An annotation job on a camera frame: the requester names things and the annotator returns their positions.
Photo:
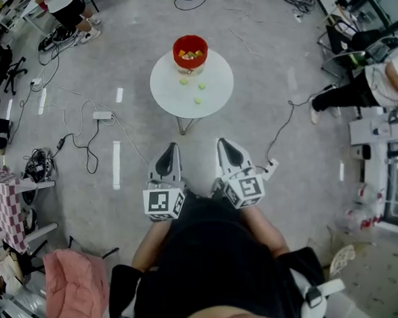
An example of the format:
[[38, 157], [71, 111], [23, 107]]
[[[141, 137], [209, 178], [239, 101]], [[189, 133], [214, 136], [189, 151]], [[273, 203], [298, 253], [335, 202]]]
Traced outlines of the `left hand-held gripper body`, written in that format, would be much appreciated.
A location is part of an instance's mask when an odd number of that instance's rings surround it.
[[160, 176], [155, 170], [148, 175], [143, 191], [144, 213], [153, 222], [177, 220], [184, 205], [185, 183], [178, 173]]

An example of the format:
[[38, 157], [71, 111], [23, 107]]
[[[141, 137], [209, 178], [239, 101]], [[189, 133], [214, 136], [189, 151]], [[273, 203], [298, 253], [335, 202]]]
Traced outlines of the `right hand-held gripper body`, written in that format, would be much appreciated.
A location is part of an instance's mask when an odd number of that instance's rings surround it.
[[262, 181], [262, 176], [256, 173], [254, 167], [225, 173], [214, 181], [212, 198], [224, 198], [236, 210], [249, 207], [265, 196]]

